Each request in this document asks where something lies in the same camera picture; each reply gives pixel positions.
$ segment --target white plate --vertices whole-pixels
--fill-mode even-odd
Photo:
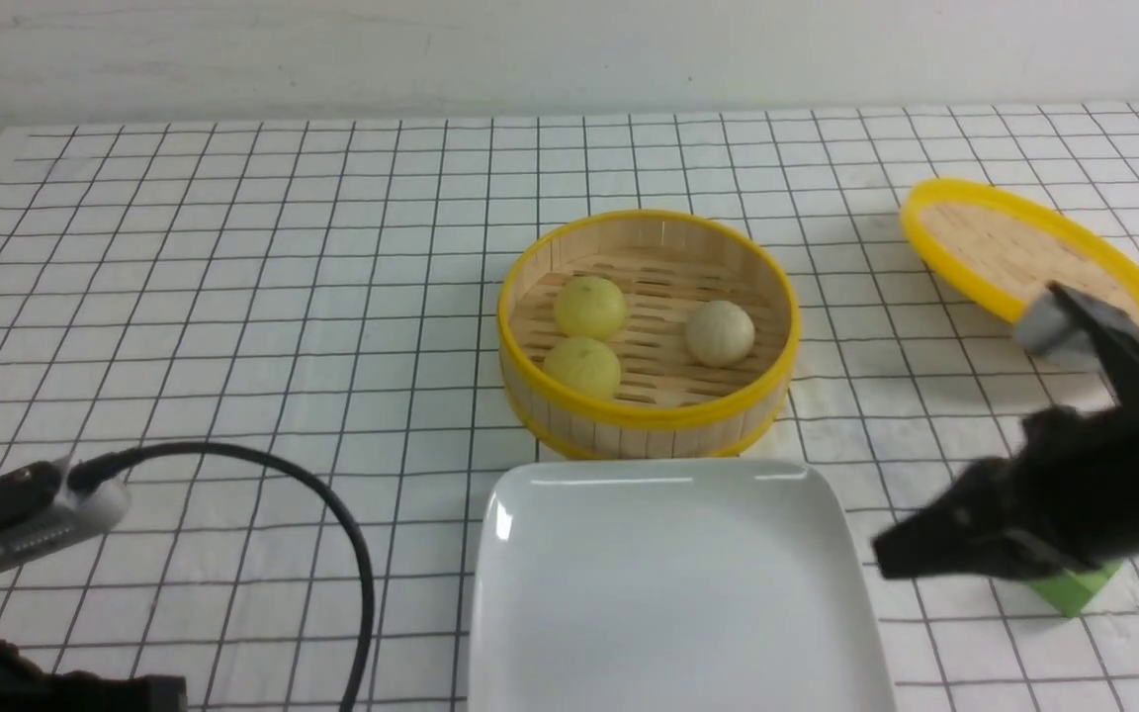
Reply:
[[[787,463],[513,469],[469,645],[472,712],[895,709],[842,507]]]

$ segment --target yellow rim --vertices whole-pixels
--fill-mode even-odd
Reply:
[[[555,436],[555,434],[543,429],[542,425],[535,424],[534,420],[530,419],[530,416],[526,415],[526,411],[521,409],[521,404],[518,404],[515,398],[513,398],[511,388],[503,386],[503,395],[507,398],[507,404],[509,404],[513,410],[513,415],[516,416],[516,419],[521,420],[521,424],[525,425],[525,428],[532,432],[534,437],[539,442],[542,442],[543,445],[550,447],[551,450],[556,450],[560,455],[568,457],[571,460],[604,460],[604,457],[600,455],[596,455],[596,452],[591,452],[589,450],[583,450],[581,447],[573,445],[573,443],[565,442],[564,440]],[[763,420],[759,427],[755,427],[746,433],[744,437],[734,442],[732,445],[728,445],[723,450],[708,452],[702,457],[736,457],[741,455],[745,450],[749,450],[749,445],[754,445],[755,442],[759,442],[760,437],[763,437],[763,434],[768,433],[768,429],[776,424],[776,416],[782,409],[785,409],[785,401],[781,401],[781,407],[779,407],[779,409],[775,409],[771,414],[768,414],[768,419]]]
[[[633,218],[659,218],[659,220],[666,221],[688,221],[696,222],[704,227],[705,229],[713,229],[718,234],[723,235],[729,239],[737,240],[738,244],[745,246],[749,249],[755,257],[762,260],[769,270],[772,270],[777,278],[781,280],[782,288],[785,288],[785,296],[790,303],[790,333],[785,339],[785,346],[781,347],[781,355],[778,357],[775,363],[769,366],[763,375],[755,378],[753,383],[741,387],[740,391],[729,393],[723,398],[718,398],[718,400],[708,402],[699,402],[696,406],[686,406],[681,409],[641,409],[638,406],[623,406],[620,402],[609,401],[596,401],[584,398],[574,391],[570,391],[568,387],[560,385],[555,382],[555,379],[548,378],[543,375],[542,370],[539,370],[538,366],[534,366],[533,361],[530,361],[525,353],[521,351],[521,346],[516,343],[516,338],[513,336],[511,329],[507,327],[507,320],[509,319],[509,308],[507,308],[507,301],[509,301],[509,293],[513,288],[514,276],[521,271],[521,267],[525,265],[525,262],[534,256],[535,252],[539,252],[544,244],[551,243],[552,239],[560,238],[560,236],[568,234],[576,229],[582,229],[584,226],[592,224],[592,222],[598,221],[617,221],[617,220],[633,220]],[[792,369],[794,369],[794,360],[797,353],[798,335],[801,333],[801,325],[798,324],[798,303],[797,298],[794,296],[794,288],[790,286],[790,280],[788,280],[785,272],[772,260],[764,249],[756,244],[752,243],[749,238],[741,236],[737,230],[728,229],[719,222],[706,221],[704,218],[696,215],[688,215],[685,213],[673,213],[669,211],[618,211],[615,213],[604,213],[600,215],[592,215],[589,218],[583,218],[581,221],[573,221],[570,224],[559,227],[550,231],[550,234],[539,238],[536,243],[532,244],[525,249],[516,260],[515,265],[511,270],[507,272],[507,278],[503,280],[503,287],[498,293],[498,337],[500,338],[500,347],[509,353],[513,358],[513,363],[521,379],[528,383],[530,386],[538,391],[548,401],[556,402],[562,409],[573,411],[573,414],[579,416],[585,416],[589,419],[596,420],[597,423],[624,425],[624,427],[632,428],[647,428],[647,429],[677,429],[694,427],[694,425],[711,424],[715,420],[722,419],[724,416],[732,416],[739,414],[741,410],[749,409],[754,403],[772,391],[772,388],[784,382]]]
[[[1115,280],[1120,281],[1120,285],[1128,290],[1136,305],[1139,306],[1139,267],[1136,265],[1136,262],[1129,260],[1124,253],[1098,235],[1060,213],[1031,203],[1030,199],[1018,198],[1011,193],[977,182],[940,179],[918,183],[900,211],[903,234],[908,236],[909,243],[912,243],[918,255],[935,272],[952,283],[952,287],[959,289],[965,296],[980,303],[1000,319],[1005,319],[1009,324],[1017,321],[1018,317],[1022,317],[1023,311],[1026,310],[1026,303],[1022,298],[1011,296],[1005,289],[995,287],[993,283],[978,272],[970,270],[966,263],[941,246],[931,231],[926,229],[926,226],[921,224],[920,213],[923,208],[934,203],[944,202],[967,203],[973,206],[991,208],[991,211],[1024,221],[1034,229],[1047,231],[1064,244],[1070,244],[1071,247],[1076,248],[1083,253],[1083,256],[1089,257],[1096,262],[1096,265],[1107,271]]]

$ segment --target bamboo steamer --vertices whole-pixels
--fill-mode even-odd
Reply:
[[[1009,324],[1058,281],[1121,308],[1139,325],[1136,262],[1030,199],[976,182],[929,180],[915,186],[900,221],[931,269]]]
[[[613,401],[570,391],[542,371],[565,338],[551,316],[579,275],[611,279],[626,296],[626,326],[609,341],[623,365]],[[727,298],[751,316],[749,355],[724,369],[696,363],[683,325],[702,303]],[[798,310],[767,252],[718,222],[664,211],[584,218],[526,249],[498,297],[500,369],[526,427],[575,459],[737,455],[768,431],[785,401]]]

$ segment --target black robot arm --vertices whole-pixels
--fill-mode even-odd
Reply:
[[[932,504],[872,540],[882,576],[1030,581],[1139,554],[1139,329],[1105,319],[1074,289],[1054,284],[1049,294],[1088,337],[1117,404],[1026,416],[1017,455],[970,464]]]

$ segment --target green block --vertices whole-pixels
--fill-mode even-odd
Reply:
[[[1030,586],[1040,598],[1047,600],[1057,612],[1072,619],[1079,616],[1084,605],[1098,595],[1104,586],[1120,572],[1121,562],[1106,564],[1104,568],[1089,573],[1058,573],[1042,581],[1032,581]]]

